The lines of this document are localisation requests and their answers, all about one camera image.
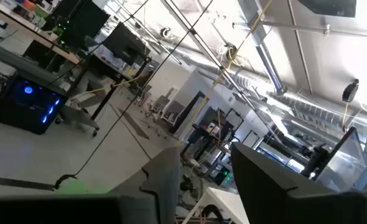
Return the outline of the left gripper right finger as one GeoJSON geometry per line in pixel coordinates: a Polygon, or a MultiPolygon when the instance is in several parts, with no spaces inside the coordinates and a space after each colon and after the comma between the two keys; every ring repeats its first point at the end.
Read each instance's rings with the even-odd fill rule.
{"type": "Polygon", "coordinates": [[[250,224],[327,223],[316,197],[330,191],[241,143],[231,146],[236,186],[250,224]]]}

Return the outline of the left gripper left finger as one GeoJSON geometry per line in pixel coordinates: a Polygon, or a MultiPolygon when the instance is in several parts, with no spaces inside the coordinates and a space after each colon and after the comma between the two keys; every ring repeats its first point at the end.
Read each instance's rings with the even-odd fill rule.
{"type": "Polygon", "coordinates": [[[117,200],[118,224],[173,224],[179,175],[179,151],[170,147],[110,190],[117,200]]]}

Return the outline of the white perforated metal riser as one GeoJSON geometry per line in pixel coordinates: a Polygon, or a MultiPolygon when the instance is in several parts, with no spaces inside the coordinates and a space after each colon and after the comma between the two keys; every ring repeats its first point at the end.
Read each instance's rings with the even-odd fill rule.
{"type": "Polygon", "coordinates": [[[236,224],[249,224],[240,196],[212,187],[208,187],[206,189],[200,200],[185,217],[182,224],[187,224],[200,206],[206,205],[207,202],[210,202],[211,204],[216,205],[217,208],[222,209],[232,222],[235,222],[236,224]]]}

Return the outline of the cluttered black workbench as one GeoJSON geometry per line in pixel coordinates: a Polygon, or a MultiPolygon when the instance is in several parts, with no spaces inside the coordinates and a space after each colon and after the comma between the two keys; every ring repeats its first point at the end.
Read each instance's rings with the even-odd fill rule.
{"type": "Polygon", "coordinates": [[[199,161],[203,153],[212,145],[222,143],[227,135],[232,132],[234,125],[225,117],[221,109],[213,109],[211,106],[206,110],[205,114],[198,123],[192,125],[193,133],[188,139],[187,145],[180,153],[180,157],[186,160],[185,155],[190,146],[194,145],[199,139],[204,143],[194,152],[193,158],[199,161]]]}

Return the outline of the black computer monitor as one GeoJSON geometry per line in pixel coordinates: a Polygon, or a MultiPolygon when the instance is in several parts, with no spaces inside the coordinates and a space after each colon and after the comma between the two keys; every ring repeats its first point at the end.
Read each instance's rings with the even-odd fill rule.
{"type": "Polygon", "coordinates": [[[150,53],[145,43],[122,22],[103,41],[103,45],[128,65],[136,64],[141,66],[150,53]]]}
{"type": "Polygon", "coordinates": [[[78,49],[85,37],[94,38],[110,15],[92,0],[62,0],[54,9],[57,45],[63,49],[78,49]]]}
{"type": "Polygon", "coordinates": [[[351,127],[318,168],[315,181],[329,189],[344,192],[354,187],[366,169],[366,159],[358,132],[351,127]]]}

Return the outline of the grey office chair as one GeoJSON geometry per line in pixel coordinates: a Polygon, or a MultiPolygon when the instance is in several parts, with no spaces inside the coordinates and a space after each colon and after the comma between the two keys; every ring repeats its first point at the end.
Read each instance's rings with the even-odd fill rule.
{"type": "Polygon", "coordinates": [[[92,136],[95,137],[100,130],[96,117],[111,98],[116,87],[111,85],[110,91],[105,90],[106,75],[96,72],[81,72],[81,77],[76,77],[78,83],[73,82],[68,91],[71,105],[65,106],[60,112],[60,120],[76,121],[94,128],[92,136]]]}

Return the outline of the black standing desk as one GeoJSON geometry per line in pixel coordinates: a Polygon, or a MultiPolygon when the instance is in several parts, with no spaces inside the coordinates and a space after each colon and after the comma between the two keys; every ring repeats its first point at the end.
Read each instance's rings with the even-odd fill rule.
{"type": "Polygon", "coordinates": [[[107,92],[105,96],[100,96],[102,101],[100,102],[96,111],[92,115],[89,115],[88,113],[83,113],[83,120],[81,121],[81,123],[91,126],[95,129],[99,129],[95,119],[101,112],[101,110],[104,108],[104,106],[107,104],[109,99],[112,97],[117,87],[127,83],[135,82],[141,76],[143,70],[150,62],[151,58],[146,57],[133,78],[125,75],[121,70],[117,69],[112,63],[109,63],[106,60],[102,59],[99,55],[93,54],[90,57],[90,59],[86,61],[86,67],[83,69],[83,72],[91,70],[91,73],[93,74],[100,74],[108,77],[110,80],[114,81],[114,84],[110,84],[109,86],[110,90],[109,92],[107,92]]]}

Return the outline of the computer tower with blue lights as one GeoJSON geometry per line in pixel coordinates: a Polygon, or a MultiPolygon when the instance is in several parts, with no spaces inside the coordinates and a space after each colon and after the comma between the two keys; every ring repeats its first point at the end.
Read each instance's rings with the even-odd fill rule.
{"type": "Polygon", "coordinates": [[[0,123],[44,134],[67,98],[59,86],[17,73],[0,92],[0,123]]]}

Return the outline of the wooden top desk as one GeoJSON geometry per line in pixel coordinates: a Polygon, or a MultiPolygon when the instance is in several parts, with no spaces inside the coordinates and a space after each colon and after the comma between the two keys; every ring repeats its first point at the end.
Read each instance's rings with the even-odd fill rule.
{"type": "Polygon", "coordinates": [[[6,22],[8,25],[13,26],[19,32],[22,32],[33,40],[36,40],[40,44],[46,46],[72,63],[77,64],[79,62],[79,59],[75,56],[75,54],[64,51],[64,49],[57,46],[51,40],[51,35],[48,35],[45,31],[36,28],[35,25],[31,24],[29,21],[21,19],[4,6],[0,6],[0,20],[6,22]]]}

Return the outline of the silver ribbed air duct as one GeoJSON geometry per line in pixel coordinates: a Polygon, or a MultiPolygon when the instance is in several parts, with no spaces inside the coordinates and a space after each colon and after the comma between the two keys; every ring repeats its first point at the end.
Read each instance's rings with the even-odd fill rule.
{"type": "Polygon", "coordinates": [[[341,129],[343,124],[349,122],[352,126],[367,129],[367,115],[359,114],[344,115],[338,109],[330,109],[326,106],[318,105],[314,100],[307,98],[303,94],[287,90],[283,95],[274,93],[274,85],[269,79],[252,73],[248,70],[240,69],[232,65],[227,72],[234,82],[246,91],[253,91],[254,87],[260,87],[259,94],[269,96],[282,104],[291,107],[294,111],[304,115],[313,121],[318,121],[330,128],[341,129]]]}

